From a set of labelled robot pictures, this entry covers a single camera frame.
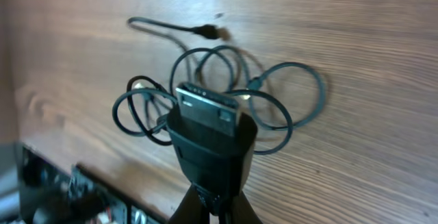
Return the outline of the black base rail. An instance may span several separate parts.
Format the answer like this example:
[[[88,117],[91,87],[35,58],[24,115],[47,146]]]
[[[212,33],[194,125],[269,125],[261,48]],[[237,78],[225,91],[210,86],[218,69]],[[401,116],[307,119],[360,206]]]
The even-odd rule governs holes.
[[[16,146],[16,162],[25,223],[166,222],[83,165],[74,165],[69,175],[22,144]]]

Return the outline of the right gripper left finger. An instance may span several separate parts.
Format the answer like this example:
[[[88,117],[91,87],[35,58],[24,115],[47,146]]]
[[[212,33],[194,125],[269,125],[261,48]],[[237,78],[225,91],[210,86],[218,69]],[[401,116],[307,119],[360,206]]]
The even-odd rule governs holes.
[[[209,224],[209,212],[191,185],[167,224]]]

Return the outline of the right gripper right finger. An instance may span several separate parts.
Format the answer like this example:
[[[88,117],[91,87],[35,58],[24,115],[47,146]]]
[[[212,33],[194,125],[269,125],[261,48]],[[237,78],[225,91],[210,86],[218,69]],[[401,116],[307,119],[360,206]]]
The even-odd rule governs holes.
[[[244,192],[234,197],[227,212],[228,224],[263,224]]]

